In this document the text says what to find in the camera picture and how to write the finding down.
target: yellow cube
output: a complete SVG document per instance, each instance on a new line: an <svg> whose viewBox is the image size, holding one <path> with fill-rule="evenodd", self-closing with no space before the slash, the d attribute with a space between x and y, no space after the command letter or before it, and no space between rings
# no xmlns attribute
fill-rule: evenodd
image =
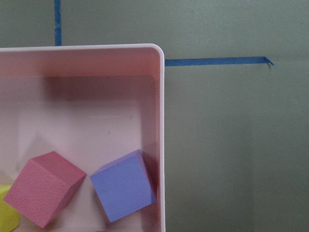
<svg viewBox="0 0 309 232"><path fill-rule="evenodd" d="M3 201L11 185L0 185L0 231L11 232L19 225L19 212Z"/></svg>

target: textured red block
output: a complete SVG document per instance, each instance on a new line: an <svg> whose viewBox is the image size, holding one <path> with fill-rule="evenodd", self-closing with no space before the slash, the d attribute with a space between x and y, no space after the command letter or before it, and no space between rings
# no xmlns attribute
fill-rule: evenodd
<svg viewBox="0 0 309 232"><path fill-rule="evenodd" d="M44 228L69 203L86 173L56 152L30 159L4 201Z"/></svg>

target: foam block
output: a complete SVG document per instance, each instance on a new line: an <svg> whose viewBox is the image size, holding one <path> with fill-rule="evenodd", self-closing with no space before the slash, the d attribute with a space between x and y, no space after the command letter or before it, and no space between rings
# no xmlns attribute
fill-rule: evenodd
<svg viewBox="0 0 309 232"><path fill-rule="evenodd" d="M11 232L19 225L19 212L3 201L11 185L0 185L0 231Z"/></svg>
<svg viewBox="0 0 309 232"><path fill-rule="evenodd" d="M44 228L69 203L86 173L56 152L30 159L4 201Z"/></svg>
<svg viewBox="0 0 309 232"><path fill-rule="evenodd" d="M156 201L140 150L102 166L90 179L110 222Z"/></svg>

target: blue painter's tape strip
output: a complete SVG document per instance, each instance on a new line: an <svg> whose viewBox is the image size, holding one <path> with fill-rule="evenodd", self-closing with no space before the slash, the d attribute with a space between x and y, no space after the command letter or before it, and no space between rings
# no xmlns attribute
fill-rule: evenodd
<svg viewBox="0 0 309 232"><path fill-rule="evenodd" d="M61 1L54 0L55 8L55 46L62 45L62 34L61 34Z"/></svg>
<svg viewBox="0 0 309 232"><path fill-rule="evenodd" d="M165 66L222 65L222 64L268 64L275 65L267 57L231 57L203 59L166 59Z"/></svg>

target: pink bin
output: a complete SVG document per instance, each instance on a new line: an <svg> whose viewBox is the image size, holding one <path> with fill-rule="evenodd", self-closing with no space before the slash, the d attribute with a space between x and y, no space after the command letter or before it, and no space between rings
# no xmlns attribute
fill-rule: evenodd
<svg viewBox="0 0 309 232"><path fill-rule="evenodd" d="M164 55L154 44L0 48L0 184L55 150L92 174L140 149L156 203L109 223L87 177L44 229L164 232ZM14 232L41 232L21 216Z"/></svg>

